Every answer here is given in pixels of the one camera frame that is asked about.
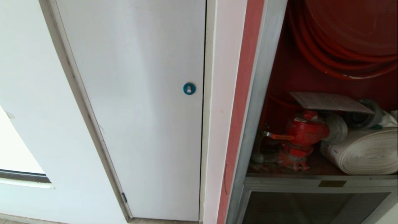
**rolled white fire hose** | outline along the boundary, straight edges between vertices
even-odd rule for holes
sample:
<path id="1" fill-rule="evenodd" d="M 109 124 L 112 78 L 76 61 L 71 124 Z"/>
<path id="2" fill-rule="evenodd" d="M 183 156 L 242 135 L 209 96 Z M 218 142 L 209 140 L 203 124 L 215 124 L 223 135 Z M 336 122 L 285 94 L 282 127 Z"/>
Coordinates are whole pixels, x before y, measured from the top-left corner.
<path id="1" fill-rule="evenodd" d="M 340 144 L 322 142 L 321 154 L 349 175 L 387 175 L 398 170 L 398 129 L 351 131 Z"/>

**white door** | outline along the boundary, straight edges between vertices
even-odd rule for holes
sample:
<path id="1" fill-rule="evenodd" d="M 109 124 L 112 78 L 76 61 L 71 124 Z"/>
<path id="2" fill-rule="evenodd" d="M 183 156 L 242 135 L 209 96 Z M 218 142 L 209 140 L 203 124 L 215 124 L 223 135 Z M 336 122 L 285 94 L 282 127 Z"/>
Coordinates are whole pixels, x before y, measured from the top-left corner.
<path id="1" fill-rule="evenodd" d="M 133 216 L 197 221 L 205 0 L 57 2 Z"/>

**door hinge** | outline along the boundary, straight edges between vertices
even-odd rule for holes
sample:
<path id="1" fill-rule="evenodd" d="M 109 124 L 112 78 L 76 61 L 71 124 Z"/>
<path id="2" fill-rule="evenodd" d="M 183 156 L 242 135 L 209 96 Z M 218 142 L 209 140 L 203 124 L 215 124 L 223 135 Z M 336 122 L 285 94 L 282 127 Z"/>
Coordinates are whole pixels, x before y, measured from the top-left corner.
<path id="1" fill-rule="evenodd" d="M 127 203 L 127 198 L 126 198 L 126 195 L 124 194 L 124 192 L 123 192 L 121 195 L 122 195 L 123 201 L 124 201 L 125 203 Z"/>

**fire hose cabinet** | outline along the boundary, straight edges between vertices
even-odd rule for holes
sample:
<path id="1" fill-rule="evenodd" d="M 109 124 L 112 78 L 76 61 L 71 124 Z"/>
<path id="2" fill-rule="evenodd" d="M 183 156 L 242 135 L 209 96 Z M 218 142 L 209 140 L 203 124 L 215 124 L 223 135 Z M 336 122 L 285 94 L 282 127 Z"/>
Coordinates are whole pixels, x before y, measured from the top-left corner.
<path id="1" fill-rule="evenodd" d="M 269 1 L 259 41 L 226 223 L 398 212 L 397 1 Z"/>

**red wall edge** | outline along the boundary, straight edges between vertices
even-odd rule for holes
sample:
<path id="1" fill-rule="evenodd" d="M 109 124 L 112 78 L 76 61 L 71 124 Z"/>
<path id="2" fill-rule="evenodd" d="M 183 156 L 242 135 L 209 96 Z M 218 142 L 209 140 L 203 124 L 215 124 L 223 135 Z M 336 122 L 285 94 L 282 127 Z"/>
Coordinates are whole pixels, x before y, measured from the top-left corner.
<path id="1" fill-rule="evenodd" d="M 232 190 L 236 157 L 240 136 L 243 131 L 243 119 L 248 100 L 250 79 L 252 76 L 257 40 L 261 25 L 264 0 L 248 0 L 240 49 L 238 75 L 236 78 L 234 104 L 232 106 L 231 126 L 224 165 L 224 177 L 220 195 L 217 224 L 224 224 L 228 208 L 229 195 Z"/>

